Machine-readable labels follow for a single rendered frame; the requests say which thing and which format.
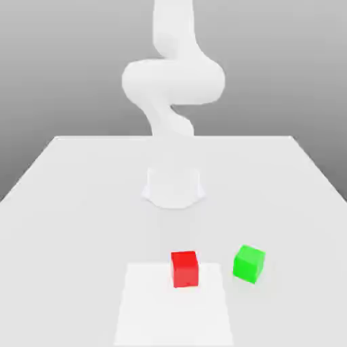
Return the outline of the small red cube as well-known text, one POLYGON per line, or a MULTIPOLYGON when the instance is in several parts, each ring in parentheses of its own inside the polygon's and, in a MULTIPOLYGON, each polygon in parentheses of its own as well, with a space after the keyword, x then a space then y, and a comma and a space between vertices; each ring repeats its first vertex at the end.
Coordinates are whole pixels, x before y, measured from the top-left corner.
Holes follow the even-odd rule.
POLYGON ((175 288, 199 285, 199 263, 195 251, 171 252, 171 277, 175 288))

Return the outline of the small green cube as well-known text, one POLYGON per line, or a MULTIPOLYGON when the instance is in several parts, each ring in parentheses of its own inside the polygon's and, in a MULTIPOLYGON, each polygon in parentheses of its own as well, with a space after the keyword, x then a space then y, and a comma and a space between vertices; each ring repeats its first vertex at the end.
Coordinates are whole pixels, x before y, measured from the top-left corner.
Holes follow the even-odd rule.
POLYGON ((262 273, 266 253, 248 245, 242 245, 234 257, 232 273, 235 277, 255 284, 262 273))

